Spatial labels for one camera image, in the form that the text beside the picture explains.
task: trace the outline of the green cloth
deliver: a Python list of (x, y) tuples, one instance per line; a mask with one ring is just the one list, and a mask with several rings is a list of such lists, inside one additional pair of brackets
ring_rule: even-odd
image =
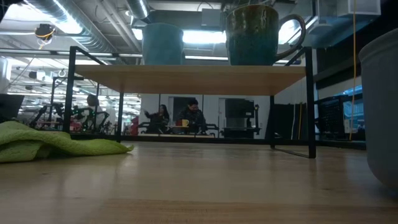
[(31, 161), (50, 155), (99, 156), (119, 154), (133, 149), (104, 139), (71, 140), (63, 132), (34, 130), (24, 124), (8, 121), (0, 124), (0, 163)]

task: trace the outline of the wooden shelf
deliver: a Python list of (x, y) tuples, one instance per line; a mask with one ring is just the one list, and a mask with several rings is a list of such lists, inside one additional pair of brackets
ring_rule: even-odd
[(125, 93), (269, 96), (305, 77), (305, 67), (77, 65), (76, 73)]

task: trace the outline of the mug handle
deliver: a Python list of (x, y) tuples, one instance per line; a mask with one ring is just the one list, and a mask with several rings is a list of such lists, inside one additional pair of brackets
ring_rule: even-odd
[(298, 21), (298, 23), (300, 24), (300, 27), (301, 27), (300, 38), (299, 38), (297, 43), (292, 48), (286, 50), (285, 52), (277, 54), (276, 55), (276, 60), (281, 60), (283, 58), (286, 58), (290, 54), (294, 53), (296, 50), (298, 50), (301, 47), (301, 45), (304, 42), (305, 34), (307, 32), (307, 28), (305, 28), (305, 21), (304, 21), (304, 19), (301, 16), (299, 16), (297, 14), (291, 14), (291, 15), (288, 15), (288, 16), (284, 17), (283, 19), (281, 19), (279, 21), (279, 29), (282, 27), (283, 24), (285, 24), (287, 21), (290, 21), (292, 19)]

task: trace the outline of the person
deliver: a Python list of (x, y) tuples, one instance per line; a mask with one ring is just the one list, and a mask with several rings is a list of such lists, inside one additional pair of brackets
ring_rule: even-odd
[(199, 110), (196, 99), (190, 100), (187, 107), (178, 114), (178, 120), (183, 119), (189, 121), (190, 132), (197, 133), (199, 129), (201, 129), (202, 133), (206, 131), (206, 119), (201, 110)]
[(170, 120), (166, 105), (161, 105), (157, 113), (149, 114), (148, 111), (144, 110), (144, 114), (150, 119), (150, 124), (147, 128), (148, 134), (166, 133), (167, 125)]
[[(93, 111), (95, 111), (95, 106), (97, 106), (97, 112), (102, 112), (102, 108), (100, 107), (100, 101), (95, 95), (90, 94), (87, 96), (87, 104), (88, 107), (90, 107)], [(85, 114), (86, 116), (88, 116), (89, 111), (86, 110)], [(104, 120), (104, 118), (105, 118), (104, 114), (97, 114), (95, 126), (98, 127), (101, 124), (102, 120)]]

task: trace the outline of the white container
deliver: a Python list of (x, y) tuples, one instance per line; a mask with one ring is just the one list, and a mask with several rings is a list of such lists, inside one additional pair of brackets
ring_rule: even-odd
[(373, 174), (398, 189), (398, 29), (359, 53), (368, 164)]

